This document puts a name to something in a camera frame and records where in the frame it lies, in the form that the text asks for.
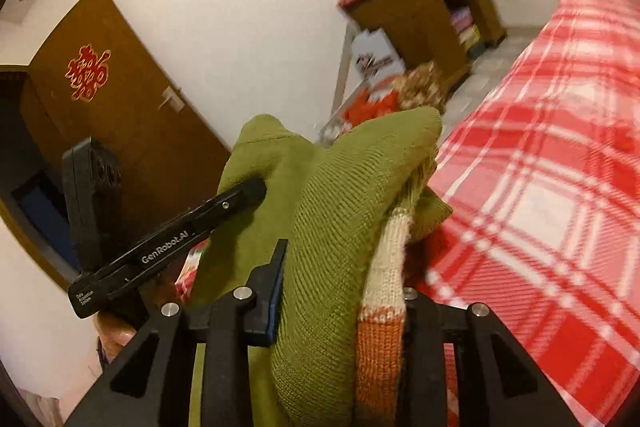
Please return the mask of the person's left hand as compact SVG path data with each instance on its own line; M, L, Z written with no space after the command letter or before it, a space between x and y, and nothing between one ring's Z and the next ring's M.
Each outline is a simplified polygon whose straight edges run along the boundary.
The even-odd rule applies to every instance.
M93 324L100 340L101 360L106 364L113 362L137 334L130 324L110 312L98 312L93 317Z

